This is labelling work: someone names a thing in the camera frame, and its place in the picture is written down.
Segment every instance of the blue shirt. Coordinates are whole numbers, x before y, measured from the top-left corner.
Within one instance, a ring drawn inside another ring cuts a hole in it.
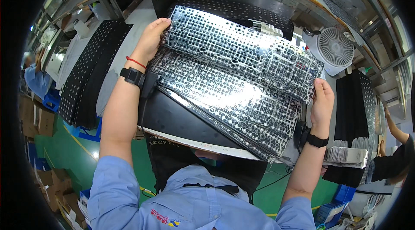
[[[239,188],[232,196],[219,188],[189,186],[233,185],[214,177],[201,165],[189,165],[175,172],[157,196],[139,208],[140,188],[132,167],[125,160],[102,157],[94,173],[88,215],[92,229],[315,229],[311,203],[295,197],[280,208],[275,220],[248,202]]]
[[[30,90],[43,100],[49,91],[51,77],[41,71],[35,72],[36,64],[32,64],[24,70],[24,79]]]

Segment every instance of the black wristband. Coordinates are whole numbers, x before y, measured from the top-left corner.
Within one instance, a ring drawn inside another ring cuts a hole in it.
[[[120,76],[124,77],[126,82],[130,82],[131,84],[137,85],[140,88],[140,92],[143,88],[144,83],[144,74],[139,70],[136,70],[132,67],[126,69],[122,68],[120,72]]]
[[[320,148],[326,146],[329,143],[329,139],[320,139],[317,136],[309,133],[307,136],[307,142],[313,146]]]

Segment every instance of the red string bracelet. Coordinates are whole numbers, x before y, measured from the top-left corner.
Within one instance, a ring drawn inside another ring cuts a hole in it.
[[[131,59],[131,58],[130,58],[130,57],[128,57],[128,56],[126,56],[125,58],[127,58],[127,60],[128,60],[128,61],[133,61],[133,62],[137,63],[138,65],[141,65],[144,69],[146,69],[146,70],[147,70],[147,68],[146,68],[144,65],[142,65],[142,64],[141,64],[141,63],[139,63],[139,62],[137,62],[136,60]]]

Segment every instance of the right hand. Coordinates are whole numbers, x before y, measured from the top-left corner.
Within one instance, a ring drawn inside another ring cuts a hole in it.
[[[169,18],[159,18],[150,23],[141,34],[130,58],[146,66],[154,58],[158,50],[161,34],[170,24],[171,20]]]
[[[311,108],[311,130],[310,134],[320,139],[329,138],[330,119],[332,117],[335,94],[329,83],[321,78],[314,80],[316,96]]]
[[[389,109],[386,105],[383,105],[383,109],[385,110],[385,116],[388,117],[391,115],[391,113],[389,113]]]

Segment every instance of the white desk fan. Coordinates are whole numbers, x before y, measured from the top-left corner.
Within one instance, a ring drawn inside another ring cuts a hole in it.
[[[325,28],[319,35],[303,31],[303,39],[311,53],[324,62],[324,69],[331,76],[351,65],[354,46],[341,31],[335,27]]]

